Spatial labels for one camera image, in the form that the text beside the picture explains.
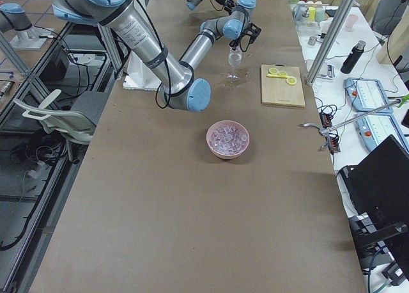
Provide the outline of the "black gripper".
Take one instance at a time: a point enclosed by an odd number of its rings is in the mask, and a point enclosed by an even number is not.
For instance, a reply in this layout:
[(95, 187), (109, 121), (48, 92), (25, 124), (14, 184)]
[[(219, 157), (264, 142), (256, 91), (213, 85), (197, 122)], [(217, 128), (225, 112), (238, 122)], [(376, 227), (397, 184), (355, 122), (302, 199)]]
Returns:
[(241, 48), (241, 40), (242, 40), (242, 37), (238, 37), (237, 39), (230, 41), (230, 43), (229, 43), (230, 48), (232, 50), (237, 50), (237, 49), (241, 50), (242, 49)]

